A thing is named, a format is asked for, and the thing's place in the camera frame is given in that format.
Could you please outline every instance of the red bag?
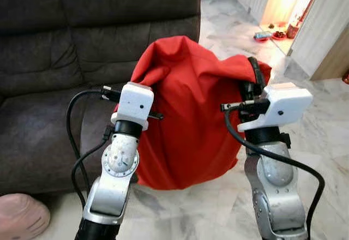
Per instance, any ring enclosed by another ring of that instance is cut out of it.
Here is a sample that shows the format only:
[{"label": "red bag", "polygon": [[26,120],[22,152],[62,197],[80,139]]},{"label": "red bag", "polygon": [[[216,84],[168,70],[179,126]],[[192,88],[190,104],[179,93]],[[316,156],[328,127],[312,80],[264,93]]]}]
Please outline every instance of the red bag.
[{"label": "red bag", "polygon": [[[260,63],[266,81],[271,68]],[[150,86],[153,111],[140,145],[139,183],[154,189],[183,189],[223,175],[235,166],[240,144],[228,133],[221,103],[241,101],[240,80],[255,82],[245,56],[224,61],[187,37],[152,43],[131,81]],[[237,113],[232,124],[239,123]]]}]

